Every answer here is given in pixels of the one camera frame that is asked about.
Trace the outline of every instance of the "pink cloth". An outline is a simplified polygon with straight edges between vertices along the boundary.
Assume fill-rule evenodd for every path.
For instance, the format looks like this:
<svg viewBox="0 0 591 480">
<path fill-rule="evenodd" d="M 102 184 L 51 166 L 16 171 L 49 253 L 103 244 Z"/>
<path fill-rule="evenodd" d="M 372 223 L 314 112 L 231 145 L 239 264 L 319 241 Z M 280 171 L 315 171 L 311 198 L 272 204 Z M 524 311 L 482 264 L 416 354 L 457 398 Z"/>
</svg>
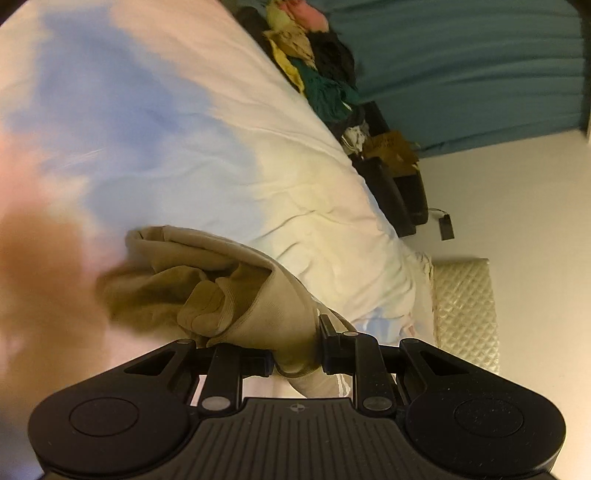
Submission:
<svg viewBox="0 0 591 480">
<path fill-rule="evenodd" d="M 0 129 L 0 218 L 11 210 L 47 206 L 39 174 L 42 160 L 39 152 L 28 149 L 27 139 Z"/>
<path fill-rule="evenodd" d="M 279 4 L 279 8 L 291 14 L 302 27 L 311 32 L 328 32 L 329 21 L 306 0 L 287 0 Z"/>
</svg>

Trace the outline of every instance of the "yellow cloth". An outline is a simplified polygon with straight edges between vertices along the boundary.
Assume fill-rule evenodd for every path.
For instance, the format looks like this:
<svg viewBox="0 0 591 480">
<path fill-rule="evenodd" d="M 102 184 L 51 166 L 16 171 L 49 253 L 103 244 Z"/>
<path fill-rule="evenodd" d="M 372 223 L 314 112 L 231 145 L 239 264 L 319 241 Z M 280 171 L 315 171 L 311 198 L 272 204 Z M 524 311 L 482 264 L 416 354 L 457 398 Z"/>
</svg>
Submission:
<svg viewBox="0 0 591 480">
<path fill-rule="evenodd" d="M 277 2 L 272 1 L 267 4 L 267 23 L 273 30 L 279 32 L 294 23 L 294 19 L 287 12 L 279 8 Z"/>
<path fill-rule="evenodd" d="M 267 5 L 267 23 L 272 30 L 264 35 L 275 42 L 286 55 L 302 59 L 308 67 L 316 70 L 312 45 L 305 29 L 293 17 L 272 1 Z"/>
<path fill-rule="evenodd" d="M 281 70 L 285 72 L 289 80 L 298 88 L 300 94 L 306 96 L 304 94 L 304 81 L 301 79 L 300 72 L 297 68 L 295 68 L 291 62 L 288 60 L 287 55 L 285 52 L 281 50 L 277 44 L 269 38 L 269 43 L 271 44 L 271 48 L 273 49 L 273 57 L 275 61 L 280 66 Z"/>
<path fill-rule="evenodd" d="M 381 158 L 393 177 L 415 175 L 418 170 L 417 154 L 397 130 L 366 139 L 363 155 Z"/>
</svg>

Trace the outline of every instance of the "teal curtain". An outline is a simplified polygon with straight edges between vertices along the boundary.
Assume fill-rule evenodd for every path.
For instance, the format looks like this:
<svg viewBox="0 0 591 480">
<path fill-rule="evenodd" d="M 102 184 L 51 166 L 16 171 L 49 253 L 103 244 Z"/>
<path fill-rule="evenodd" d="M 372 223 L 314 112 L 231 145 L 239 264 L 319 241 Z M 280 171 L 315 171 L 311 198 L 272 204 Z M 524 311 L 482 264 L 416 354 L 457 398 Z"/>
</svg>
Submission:
<svg viewBox="0 0 591 480">
<path fill-rule="evenodd" d="M 310 3 L 423 156 L 587 127 L 587 23 L 566 0 Z"/>
</svg>

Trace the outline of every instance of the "bedding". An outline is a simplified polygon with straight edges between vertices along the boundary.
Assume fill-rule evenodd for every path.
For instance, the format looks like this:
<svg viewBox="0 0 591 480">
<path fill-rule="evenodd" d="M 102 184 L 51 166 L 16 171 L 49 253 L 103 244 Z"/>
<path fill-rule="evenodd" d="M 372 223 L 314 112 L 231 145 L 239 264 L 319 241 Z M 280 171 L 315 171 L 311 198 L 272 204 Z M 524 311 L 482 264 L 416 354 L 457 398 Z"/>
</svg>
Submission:
<svg viewBox="0 0 591 480">
<path fill-rule="evenodd" d="M 34 152 L 1 165 L 0 208 L 17 174 L 35 183 L 84 226 L 89 271 L 126 231 L 174 225 L 264 251 L 349 319 L 413 308 L 349 159 L 216 1 L 30 0 L 0 28 L 0 72 L 2 141 Z"/>
<path fill-rule="evenodd" d="M 415 337 L 435 345 L 434 304 L 433 304 L 433 264 L 422 253 L 414 252 L 406 244 L 401 250 L 407 271 L 415 285 L 415 300 L 412 310 L 395 319 L 384 319 L 379 312 L 355 319 L 353 326 L 360 332 L 376 337 L 382 345 L 398 346 L 402 338 Z"/>
</svg>

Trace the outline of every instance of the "mattress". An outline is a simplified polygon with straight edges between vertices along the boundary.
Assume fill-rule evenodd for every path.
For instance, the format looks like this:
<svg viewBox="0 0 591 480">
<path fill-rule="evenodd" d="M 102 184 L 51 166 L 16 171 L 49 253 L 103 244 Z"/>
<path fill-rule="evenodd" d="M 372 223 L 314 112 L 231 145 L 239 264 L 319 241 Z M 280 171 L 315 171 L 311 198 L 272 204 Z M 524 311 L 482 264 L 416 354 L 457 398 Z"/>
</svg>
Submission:
<svg viewBox="0 0 591 480">
<path fill-rule="evenodd" d="M 436 345 L 490 372 L 500 372 L 495 299 L 487 259 L 436 262 Z"/>
</svg>

